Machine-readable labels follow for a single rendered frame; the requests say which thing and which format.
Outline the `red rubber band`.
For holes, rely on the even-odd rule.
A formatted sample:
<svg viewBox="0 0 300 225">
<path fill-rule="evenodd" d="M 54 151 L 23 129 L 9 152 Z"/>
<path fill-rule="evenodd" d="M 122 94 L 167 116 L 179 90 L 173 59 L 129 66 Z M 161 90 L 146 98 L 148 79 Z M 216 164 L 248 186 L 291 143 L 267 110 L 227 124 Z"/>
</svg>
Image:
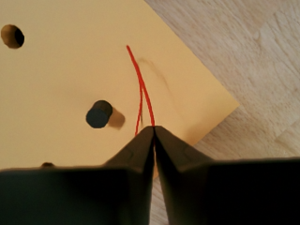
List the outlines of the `red rubber band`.
<svg viewBox="0 0 300 225">
<path fill-rule="evenodd" d="M 142 109 L 142 101 L 143 101 L 143 91 L 144 91 L 145 98 L 146 98 L 147 105 L 148 105 L 148 109 L 149 109 L 149 112 L 150 112 L 152 127 L 153 127 L 153 130 L 154 130 L 154 147 L 155 147 L 155 120 L 154 120 L 154 115 L 153 115 L 150 99 L 149 99 L 149 96 L 148 96 L 148 93 L 147 93 L 147 90 L 146 90 L 146 87 L 145 87 L 145 84 L 144 84 L 144 81 L 143 81 L 142 74 L 141 74 L 141 72 L 138 68 L 138 65 L 135 61 L 135 58 L 134 58 L 134 56 L 133 56 L 133 54 L 132 54 L 132 52 L 131 52 L 128 45 L 127 45 L 127 50 L 128 50 L 128 53 L 131 57 L 131 60 L 134 64 L 134 67 L 136 68 L 136 72 L 137 72 L 138 79 L 139 79 L 139 84 L 140 84 L 140 92 L 141 92 L 140 109 L 139 109 L 139 115 L 138 115 L 138 121 L 137 121 L 135 136 L 137 135 L 137 132 L 138 132 L 138 126 L 139 126 L 141 109 Z M 143 89 L 143 91 L 142 91 L 142 89 Z"/>
</svg>

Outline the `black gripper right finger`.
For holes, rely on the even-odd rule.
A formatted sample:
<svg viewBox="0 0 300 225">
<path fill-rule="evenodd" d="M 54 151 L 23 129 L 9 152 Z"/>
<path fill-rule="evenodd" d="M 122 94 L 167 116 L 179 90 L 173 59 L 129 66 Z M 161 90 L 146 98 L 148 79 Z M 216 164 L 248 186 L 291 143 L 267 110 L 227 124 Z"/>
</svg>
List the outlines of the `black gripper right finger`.
<svg viewBox="0 0 300 225">
<path fill-rule="evenodd" d="M 155 152 L 169 225 L 219 225 L 230 201 L 300 197 L 300 157 L 215 160 L 163 126 Z"/>
</svg>

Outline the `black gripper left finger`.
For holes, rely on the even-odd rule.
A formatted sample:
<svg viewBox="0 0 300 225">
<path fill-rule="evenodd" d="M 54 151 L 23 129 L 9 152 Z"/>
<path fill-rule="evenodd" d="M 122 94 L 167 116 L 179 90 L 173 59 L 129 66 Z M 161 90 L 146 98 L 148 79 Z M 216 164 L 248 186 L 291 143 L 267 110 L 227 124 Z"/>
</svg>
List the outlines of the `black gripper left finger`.
<svg viewBox="0 0 300 225">
<path fill-rule="evenodd" d="M 0 225 L 149 225 L 154 166 L 146 126 L 102 165 L 1 169 Z"/>
</svg>

